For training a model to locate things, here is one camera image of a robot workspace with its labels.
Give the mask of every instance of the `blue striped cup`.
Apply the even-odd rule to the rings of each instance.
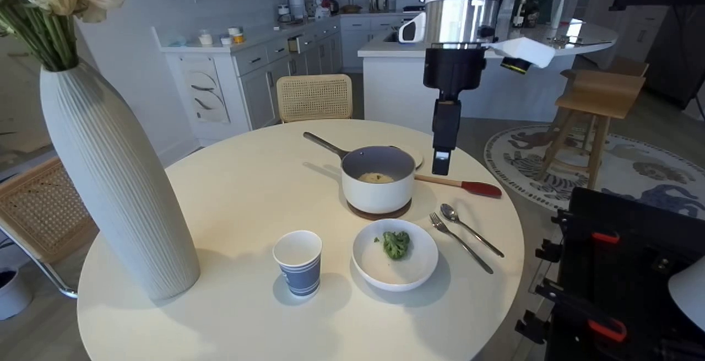
[[[274,245],[274,260],[295,296],[312,295],[321,285],[322,249],[321,238],[308,230],[288,233]]]

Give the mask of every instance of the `spoon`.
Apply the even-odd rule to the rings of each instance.
[[[460,220],[458,217],[458,213],[455,212],[455,209],[453,209],[452,206],[448,204],[441,204],[441,213],[443,213],[443,216],[445,216],[446,219],[450,220],[453,223],[460,223],[461,225],[465,226],[466,229],[469,230],[477,238],[481,243],[486,245],[490,250],[492,250],[494,253],[496,253],[498,256],[501,256],[504,258],[504,254],[502,251],[498,250],[494,245],[491,245],[491,243],[487,240],[485,240],[478,232],[473,230],[471,227],[463,223],[463,221]]]

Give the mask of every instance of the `broccoli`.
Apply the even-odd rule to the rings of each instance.
[[[406,232],[384,232],[384,252],[393,260],[400,260],[406,256],[406,251],[409,247],[410,238]]]

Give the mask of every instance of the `red spatula head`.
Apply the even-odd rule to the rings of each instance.
[[[499,187],[481,182],[463,182],[460,186],[474,195],[501,198],[502,190]]]

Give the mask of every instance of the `sink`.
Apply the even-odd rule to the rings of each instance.
[[[384,38],[384,42],[399,42],[399,32],[394,32]]]

